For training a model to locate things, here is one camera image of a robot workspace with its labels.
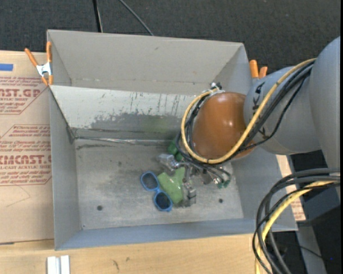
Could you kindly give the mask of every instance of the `cardboard box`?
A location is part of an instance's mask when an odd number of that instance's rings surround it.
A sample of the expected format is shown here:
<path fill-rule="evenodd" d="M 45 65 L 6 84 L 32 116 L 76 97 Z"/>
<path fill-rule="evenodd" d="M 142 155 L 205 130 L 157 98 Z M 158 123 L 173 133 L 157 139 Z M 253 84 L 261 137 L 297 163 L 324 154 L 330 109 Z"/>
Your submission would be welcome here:
<path fill-rule="evenodd" d="M 257 148 L 232 162 L 227 188 L 196 181 L 197 204 L 169 213 L 139 182 L 146 170 L 162 172 L 155 158 L 194 96 L 211 82 L 247 93 L 242 43 L 58 30 L 47 37 L 56 249 L 254 231 L 257 207 L 288 167 L 286 157 Z M 274 230 L 293 229 L 287 210 Z"/>
<path fill-rule="evenodd" d="M 0 71 L 0 243 L 51 239 L 49 90 L 24 52 L 0 51 L 0 64 L 13 65 Z"/>

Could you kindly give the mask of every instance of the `wooden table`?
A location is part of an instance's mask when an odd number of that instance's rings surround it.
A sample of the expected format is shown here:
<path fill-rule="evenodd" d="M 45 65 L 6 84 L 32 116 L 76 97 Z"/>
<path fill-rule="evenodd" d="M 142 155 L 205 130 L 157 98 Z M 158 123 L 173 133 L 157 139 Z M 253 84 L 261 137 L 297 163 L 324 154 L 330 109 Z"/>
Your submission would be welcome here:
<path fill-rule="evenodd" d="M 46 258 L 70 256 L 72 274 L 254 273 L 252 235 L 54 251 L 53 240 L 0 245 L 0 274 L 46 273 Z"/>

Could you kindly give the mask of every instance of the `black cord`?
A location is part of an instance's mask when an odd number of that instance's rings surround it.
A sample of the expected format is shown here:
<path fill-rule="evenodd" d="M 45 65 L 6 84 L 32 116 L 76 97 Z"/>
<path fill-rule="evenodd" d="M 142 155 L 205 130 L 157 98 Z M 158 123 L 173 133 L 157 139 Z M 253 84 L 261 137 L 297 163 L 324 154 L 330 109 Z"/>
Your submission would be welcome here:
<path fill-rule="evenodd" d="M 274 193 L 276 193 L 277 191 L 279 191 L 280 189 L 284 188 L 285 186 L 289 186 L 291 185 L 291 183 L 289 183 L 290 181 L 292 181 L 293 179 L 296 180 L 296 183 L 299 182 L 307 182 L 308 180 L 312 180 L 312 177 L 316 175 L 316 179 L 314 180 L 320 180 L 321 178 L 319 177 L 320 174 L 329 174 L 329 173 L 334 173 L 337 172 L 338 170 L 336 169 L 328 169 L 328 168 L 321 168 L 321 169 L 313 169 L 313 170 L 306 170 L 306 171 L 301 171 L 301 172 L 295 172 L 287 177 L 284 177 L 282 179 L 280 179 L 269 191 L 269 193 L 264 197 L 263 201 L 261 202 L 259 208 L 258 208 L 258 212 L 257 212 L 257 229 L 258 232 L 261 233 L 260 231 L 260 225 L 258 223 L 259 218 L 262 214 L 263 211 L 263 207 L 264 204 L 269 202 L 273 196 Z"/>
<path fill-rule="evenodd" d="M 268 250 L 266 249 L 266 246 L 264 244 L 264 241 L 262 241 L 262 237 L 261 237 L 261 225 L 268 220 L 268 218 L 270 217 L 270 214 L 282 203 L 282 201 L 285 200 L 285 198 L 287 198 L 289 195 L 291 195 L 293 192 L 285 195 L 284 197 L 282 197 L 271 209 L 269 209 L 269 204 L 270 204 L 270 200 L 273 196 L 274 193 L 276 193 L 277 191 L 281 190 L 282 188 L 292 185 L 293 183 L 297 184 L 297 183 L 310 183 L 310 182 L 315 182 L 318 180 L 333 180 L 336 182 L 340 182 L 340 177 L 338 176 L 322 176 L 322 174 L 332 174 L 338 172 L 338 169 L 330 169 L 330 168 L 321 168 L 321 169 L 313 169 L 313 170 L 306 170 L 306 171 L 301 171 L 301 172 L 296 172 L 293 173 L 285 178 L 282 178 L 281 180 L 279 180 L 269 191 L 269 193 L 264 197 L 263 201 L 261 202 L 259 208 L 258 208 L 258 212 L 257 212 L 257 219 L 256 219 L 256 223 L 257 223 L 257 229 L 254 232 L 253 235 L 253 250 L 255 251 L 254 253 L 256 253 L 256 247 L 255 247 L 255 239 L 256 239 L 256 235 L 258 235 L 258 238 L 260 240 L 260 245 L 262 248 L 263 253 L 265 254 L 265 256 L 267 257 L 269 263 L 272 265 L 272 267 L 276 270 L 276 265 L 274 263 L 274 261 L 270 258 L 270 255 L 268 253 Z M 259 218 L 262 214 L 263 208 L 266 208 L 266 217 L 259 222 Z M 271 244 L 272 247 L 274 248 L 275 246 L 277 247 L 274 239 L 273 239 L 273 244 Z"/>
<path fill-rule="evenodd" d="M 101 15 L 99 13 L 98 5 L 97 5 L 97 0 L 92 0 L 92 1 L 93 1 L 95 20 L 97 21 L 97 29 L 99 33 L 102 33 L 103 26 L 102 26 L 102 21 L 101 21 Z"/>
<path fill-rule="evenodd" d="M 340 186 L 340 183 L 333 183 L 333 184 L 327 184 L 327 185 L 323 185 L 323 186 L 315 186 L 315 187 L 310 187 L 311 190 L 315 190 L 315 189 L 323 189 L 323 188 L 329 188 L 329 187 L 336 187 L 336 186 Z M 266 256 L 268 262 L 270 263 L 270 265 L 272 266 L 272 268 L 274 268 L 274 270 L 280 274 L 282 273 L 280 271 L 280 269 L 277 267 L 277 265 L 275 264 L 275 262 L 272 260 L 272 258 L 270 257 L 269 255 L 269 252 L 268 252 L 268 249 L 265 245 L 265 242 L 263 241 L 263 238 L 262 238 L 262 231 L 261 231 L 261 227 L 262 225 L 264 224 L 264 222 L 267 222 L 267 220 L 270 218 L 271 214 L 273 213 L 273 211 L 286 199 L 288 198 L 290 195 L 292 194 L 295 194 L 296 192 L 299 192 L 299 191 L 303 191 L 303 190 L 307 190 L 308 188 L 300 188 L 300 189 L 297 189 L 295 191 L 292 191 L 288 194 L 286 194 L 285 196 L 283 196 L 268 212 L 268 214 L 261 220 L 259 221 L 259 215 L 257 214 L 257 228 L 256 230 L 254 231 L 254 234 L 253 234 L 253 242 L 252 242 L 252 247 L 253 247 L 253 252 L 257 258 L 257 260 L 259 261 L 259 263 L 262 265 L 262 267 L 265 269 L 265 271 L 267 271 L 267 273 L 271 273 L 269 271 L 269 269 L 267 268 L 267 266 L 264 264 L 264 262 L 262 261 L 262 259 L 258 256 L 258 252 L 257 252 L 257 249 L 256 249 L 256 245 L 255 245 L 255 241 L 256 241 L 256 237 L 258 236 L 258 240 L 259 240 L 259 244 L 260 244 L 260 247 L 261 247 L 261 250 L 262 252 L 264 253 L 264 255 Z"/>
<path fill-rule="evenodd" d="M 150 35 L 154 35 L 152 33 L 152 31 L 147 27 L 147 25 L 142 21 L 142 19 L 135 13 L 135 11 L 133 11 L 131 9 L 130 6 L 127 5 L 127 3 L 123 0 L 119 0 L 123 6 L 125 6 L 127 8 L 127 10 L 139 21 L 140 24 L 142 24 L 142 26 L 147 30 L 147 32 L 150 34 Z"/>
<path fill-rule="evenodd" d="M 297 95 L 298 92 L 300 91 L 302 85 L 304 84 L 305 79 L 307 79 L 308 77 L 309 77 L 309 76 L 307 76 L 306 78 L 304 78 L 304 79 L 301 81 L 299 87 L 296 89 L 296 91 L 293 93 L 293 95 L 291 96 L 291 98 L 290 98 L 289 101 L 287 102 L 287 104 L 286 104 L 286 106 L 284 107 L 284 109 L 283 109 L 283 111 L 282 111 L 280 117 L 278 118 L 277 124 L 276 124 L 275 128 L 273 129 L 272 133 L 271 133 L 268 137 L 266 137 L 264 140 L 259 141 L 259 142 L 255 143 L 255 144 L 251 144 L 251 145 L 249 145 L 249 146 L 244 147 L 244 143 L 249 143 L 249 142 L 255 137 L 255 135 L 257 134 L 257 132 L 258 132 L 258 130 L 259 130 L 259 128 L 260 128 L 261 126 L 263 126 L 264 122 L 266 121 L 266 119 L 267 119 L 268 116 L 270 115 L 270 113 L 271 113 L 271 112 L 270 112 L 267 116 L 264 116 L 264 121 L 262 121 L 260 124 L 257 125 L 257 127 L 258 127 L 258 126 L 260 126 L 260 127 L 259 127 L 258 129 L 256 129 L 256 131 L 253 132 L 250 136 L 248 136 L 247 139 L 244 140 L 244 142 L 243 142 L 243 144 L 242 144 L 242 146 L 241 146 L 242 148 L 240 148 L 237 152 L 235 152 L 235 153 L 232 155 L 232 158 L 235 157 L 236 155 L 238 155 L 238 154 L 240 154 L 240 153 L 246 151 L 246 150 L 249 150 L 249 149 L 254 148 L 254 147 L 256 147 L 256 146 L 258 146 L 258 145 L 260 145 L 260 144 L 265 143 L 266 141 L 268 141 L 270 138 L 272 138 L 272 137 L 276 134 L 276 132 L 277 132 L 278 128 L 280 127 L 280 124 L 281 124 L 281 122 L 282 122 L 282 120 L 283 120 L 283 118 L 284 118 L 285 113 L 287 112 L 288 108 L 289 108 L 290 105 L 292 104 L 293 99 L 296 97 L 296 95 Z"/>
<path fill-rule="evenodd" d="M 268 141 L 272 136 L 274 136 L 274 134 L 277 132 L 279 125 L 282 121 L 282 118 L 284 116 L 284 113 L 286 113 L 288 107 L 291 105 L 291 102 L 293 100 L 293 98 L 297 95 L 298 90 L 296 90 L 296 92 L 294 93 L 294 95 L 291 97 L 290 101 L 287 103 L 287 105 L 285 106 L 285 109 L 283 110 L 283 112 L 281 113 L 280 119 L 278 120 L 276 127 L 274 128 L 274 131 L 270 134 L 270 136 L 268 136 L 267 138 L 265 138 L 264 140 L 249 145 L 247 146 L 255 137 L 255 135 L 259 132 L 260 128 L 264 125 L 264 123 L 266 122 L 267 118 L 270 116 L 270 114 L 273 112 L 273 110 L 275 109 L 275 107 L 279 104 L 279 102 L 281 101 L 281 99 L 299 82 L 301 82 L 299 88 L 301 88 L 303 81 L 305 79 L 307 79 L 311 73 L 311 69 L 313 66 L 314 62 L 310 62 L 305 66 L 302 66 L 299 70 L 297 70 L 283 85 L 283 87 L 280 89 L 280 91 L 278 92 L 278 94 L 275 96 L 275 98 L 272 100 L 271 104 L 266 108 L 265 112 L 263 113 L 263 115 L 261 115 L 259 121 L 257 121 L 257 123 L 255 123 L 254 128 L 251 130 L 251 132 L 249 133 L 248 137 L 243 141 L 240 149 L 232 155 L 232 158 L 235 157 L 236 155 L 242 153 L 243 151 L 246 151 L 248 149 L 251 149 L 253 147 L 256 147 L 260 144 L 263 144 L 264 142 Z"/>

